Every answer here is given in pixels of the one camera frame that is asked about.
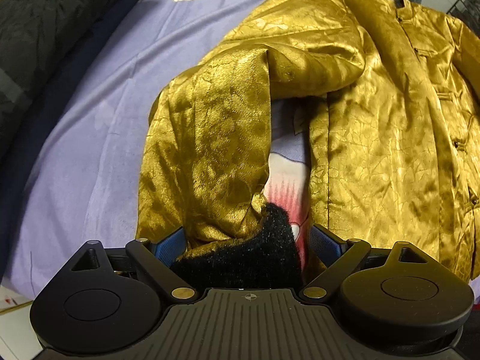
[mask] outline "ribbed black surface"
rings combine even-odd
[[[54,351],[46,350],[37,357],[37,360],[65,358]],[[96,359],[407,360],[408,358],[385,355],[364,347],[341,330],[327,307],[302,305],[294,299],[290,290],[280,289],[252,292],[210,290],[208,296],[200,302],[172,307],[160,327],[146,340],[122,352]],[[416,359],[461,360],[461,357],[449,349],[440,354]]]

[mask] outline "black fabric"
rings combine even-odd
[[[302,287],[300,258],[288,214],[271,203],[255,237],[200,257],[182,258],[171,270],[201,292],[208,287],[296,291]]]
[[[463,333],[457,348],[470,360],[480,359],[480,310],[472,311],[463,325]]]
[[[93,25],[67,54],[25,114],[0,166],[0,281],[21,213],[23,189],[42,145],[87,69],[137,1],[120,0]]]
[[[116,1],[0,0],[0,161],[30,102]]]

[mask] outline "bed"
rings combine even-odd
[[[135,1],[34,156],[2,281],[30,299],[85,241],[100,239],[114,248],[135,237],[138,174],[153,100],[264,0]],[[284,102],[275,103],[272,114],[265,194],[285,205],[278,200],[279,186],[296,185],[301,203],[291,208],[291,227],[302,244],[309,226],[306,115]]]

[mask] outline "triangular cutout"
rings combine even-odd
[[[402,252],[400,253],[400,258],[398,259],[402,263],[416,263],[416,264],[425,264],[426,261],[416,254],[412,249],[409,247],[402,248]]]
[[[97,254],[95,249],[87,250],[75,266],[71,269],[72,271],[89,271],[92,269],[97,269],[100,265],[98,264]]]

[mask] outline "jacket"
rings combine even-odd
[[[138,237],[184,226],[195,259],[257,234],[271,102],[291,99],[310,110],[313,223],[478,276],[480,40],[400,5],[267,0],[172,80],[150,115]]]

